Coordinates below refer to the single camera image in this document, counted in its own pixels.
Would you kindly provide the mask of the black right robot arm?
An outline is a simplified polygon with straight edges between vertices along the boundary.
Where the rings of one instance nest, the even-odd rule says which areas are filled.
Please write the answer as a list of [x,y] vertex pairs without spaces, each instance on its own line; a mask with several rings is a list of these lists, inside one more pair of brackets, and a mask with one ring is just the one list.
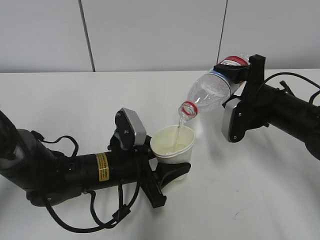
[[233,83],[244,82],[240,96],[232,95],[223,103],[221,131],[230,143],[241,141],[246,131],[273,125],[305,144],[316,158],[320,157],[320,108],[313,104],[320,94],[314,93],[309,101],[296,97],[289,86],[281,81],[282,89],[267,85],[278,73],[265,78],[264,56],[249,57],[248,65],[217,64],[214,70]]

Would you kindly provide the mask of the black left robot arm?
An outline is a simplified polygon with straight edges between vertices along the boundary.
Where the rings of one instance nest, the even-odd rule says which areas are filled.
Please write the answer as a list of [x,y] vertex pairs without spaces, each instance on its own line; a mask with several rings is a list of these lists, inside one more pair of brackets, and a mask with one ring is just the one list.
[[164,206],[162,189],[188,173],[191,164],[158,163],[151,138],[133,110],[122,108],[115,115],[116,129],[106,152],[71,156],[47,148],[36,131],[17,129],[0,116],[0,174],[23,189],[30,203],[42,207],[44,192],[52,205],[58,205],[89,191],[137,183],[153,208]]

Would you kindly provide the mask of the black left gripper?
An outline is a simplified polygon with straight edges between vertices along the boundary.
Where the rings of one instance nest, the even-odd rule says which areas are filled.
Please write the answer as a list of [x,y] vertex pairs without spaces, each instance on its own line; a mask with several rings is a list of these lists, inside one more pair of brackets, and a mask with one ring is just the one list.
[[155,172],[152,171],[149,160],[155,155],[151,151],[150,143],[151,137],[147,136],[143,145],[123,150],[120,140],[112,136],[107,153],[109,180],[123,184],[138,183],[151,206],[159,208],[163,207],[167,200],[161,189],[187,174],[191,169],[191,164],[189,162],[175,164],[159,162]]

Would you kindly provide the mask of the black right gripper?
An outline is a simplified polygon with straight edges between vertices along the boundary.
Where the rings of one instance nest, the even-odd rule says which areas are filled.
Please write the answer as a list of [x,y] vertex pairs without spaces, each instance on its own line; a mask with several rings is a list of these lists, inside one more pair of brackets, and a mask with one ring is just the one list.
[[249,57],[249,65],[217,64],[213,69],[224,75],[234,84],[246,82],[240,95],[234,119],[236,130],[252,130],[262,126],[269,127],[266,117],[260,113],[257,95],[265,80],[266,58],[259,54]]

